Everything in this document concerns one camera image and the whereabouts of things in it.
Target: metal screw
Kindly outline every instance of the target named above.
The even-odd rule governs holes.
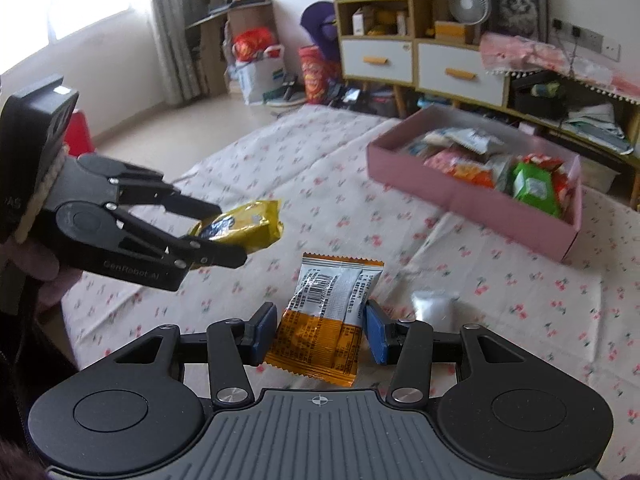
[[[422,400],[422,392],[416,388],[398,388],[391,394],[395,402],[413,404]]]
[[[223,388],[218,392],[216,397],[220,402],[226,402],[227,404],[237,404],[245,400],[249,394],[242,388],[232,386],[230,388]]]

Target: pink box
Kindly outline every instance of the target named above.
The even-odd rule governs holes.
[[[569,181],[575,189],[564,215],[566,221],[518,202],[505,193],[474,186],[428,168],[414,156],[396,152],[415,137],[448,126],[480,128],[503,140],[514,155],[545,153],[564,160]],[[528,136],[505,124],[455,108],[431,105],[402,121],[368,145],[367,166],[369,176],[374,180],[487,226],[557,262],[567,254],[582,226],[582,181],[580,157],[576,153],[541,137]]]

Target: barcode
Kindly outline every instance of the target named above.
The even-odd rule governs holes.
[[[326,274],[318,274],[306,292],[306,301],[309,303],[322,303],[331,283],[331,278]]]

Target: wall socket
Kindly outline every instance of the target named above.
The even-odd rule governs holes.
[[[562,29],[556,31],[551,27],[551,37],[554,38],[558,35],[558,38],[569,43],[573,43],[575,38],[572,36],[573,23],[562,22]],[[593,32],[588,28],[580,28],[580,38],[578,38],[578,46],[591,50],[596,54],[602,54],[603,56],[612,59],[613,61],[620,61],[620,44],[611,38],[606,38],[602,34]]]
[[[602,41],[602,55],[613,61],[620,61],[620,44],[605,36]]]

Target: curtain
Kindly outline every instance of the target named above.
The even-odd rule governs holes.
[[[156,41],[167,103],[180,105],[202,94],[184,33],[193,0],[151,0],[151,28]]]

